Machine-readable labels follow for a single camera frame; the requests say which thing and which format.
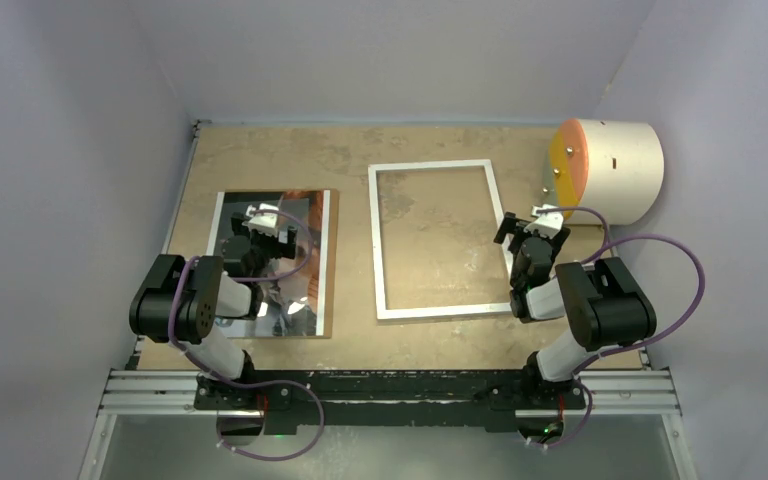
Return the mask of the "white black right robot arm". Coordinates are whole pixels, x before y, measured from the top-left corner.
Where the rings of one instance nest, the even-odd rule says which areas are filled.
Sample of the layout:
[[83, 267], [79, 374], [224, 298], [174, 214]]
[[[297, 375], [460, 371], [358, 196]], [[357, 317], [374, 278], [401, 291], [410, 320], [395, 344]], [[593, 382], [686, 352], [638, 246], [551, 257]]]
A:
[[559, 212], [524, 220], [506, 212], [494, 237], [510, 241], [510, 307], [523, 323], [567, 319], [567, 330], [551, 345], [533, 352], [523, 367], [521, 392], [544, 407], [573, 388], [575, 371], [589, 358], [613, 347], [628, 347], [654, 334], [651, 302], [622, 260], [590, 266], [558, 264], [571, 234]]

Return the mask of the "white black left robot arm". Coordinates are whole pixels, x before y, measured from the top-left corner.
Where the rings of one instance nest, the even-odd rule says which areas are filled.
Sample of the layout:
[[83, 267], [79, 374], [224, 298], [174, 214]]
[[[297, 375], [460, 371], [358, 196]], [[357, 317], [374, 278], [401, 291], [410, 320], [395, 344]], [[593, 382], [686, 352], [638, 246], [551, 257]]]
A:
[[129, 307], [131, 330], [172, 346], [208, 378], [220, 382], [219, 395], [232, 408], [249, 407], [261, 386], [253, 361], [215, 320], [257, 318], [265, 273], [272, 261], [296, 257], [297, 233], [295, 227], [271, 235], [241, 226], [221, 243], [217, 256], [186, 260], [159, 255]]

